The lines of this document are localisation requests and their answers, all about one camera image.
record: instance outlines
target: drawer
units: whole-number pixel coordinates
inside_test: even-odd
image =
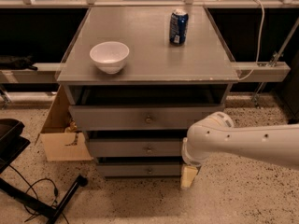
[[[71,105],[69,111],[79,130],[188,129],[224,105],[138,107]]]
[[[179,157],[171,159],[149,160],[131,159],[99,159],[97,171],[101,176],[179,176],[182,161]]]
[[[180,156],[187,130],[95,132],[87,144],[93,157]]]

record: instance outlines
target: concrete floor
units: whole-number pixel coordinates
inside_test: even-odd
[[[53,97],[15,99],[0,111],[0,119],[22,121],[22,136],[31,145],[12,163],[34,183],[51,178],[64,196],[78,174],[88,186],[80,188],[64,213],[71,224],[141,223],[299,223],[299,172],[229,154],[213,154],[196,177],[192,187],[182,190],[179,178],[104,179],[93,161],[47,162],[38,134]],[[272,95],[261,98],[256,109],[250,96],[231,95],[225,112],[236,127],[286,124],[290,116]],[[1,177],[19,189],[27,190],[18,175],[7,168]],[[36,185],[40,200],[53,201],[53,187],[45,181]],[[0,223],[23,223],[30,215],[24,207],[0,192]],[[37,217],[30,223],[46,223]],[[61,217],[57,223],[66,223]]]

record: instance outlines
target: gray countertop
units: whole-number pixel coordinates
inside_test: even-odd
[[[189,13],[183,46],[169,43],[172,11]],[[116,75],[100,71],[90,58],[98,43],[120,41],[130,49]],[[62,84],[122,82],[235,83],[237,74],[204,9],[185,7],[92,7],[58,77]]]

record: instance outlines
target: cardboard box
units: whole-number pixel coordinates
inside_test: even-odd
[[[40,133],[47,161],[90,161],[93,157],[86,148],[83,133],[64,132],[71,120],[68,107],[69,102],[61,86]]]

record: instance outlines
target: white cable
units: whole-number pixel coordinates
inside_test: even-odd
[[[263,8],[263,4],[262,4],[261,0],[253,0],[253,1],[258,3],[259,5],[261,5],[261,9],[262,9],[262,19],[261,19],[260,30],[259,30],[259,38],[258,38],[258,48],[257,48],[256,59],[255,59],[255,62],[258,63],[259,57],[260,57],[260,49],[261,49],[261,36],[262,36],[263,20],[264,20],[264,8]],[[240,78],[239,80],[244,80],[244,79],[248,78],[252,74],[253,71],[254,70],[251,70],[247,75]]]

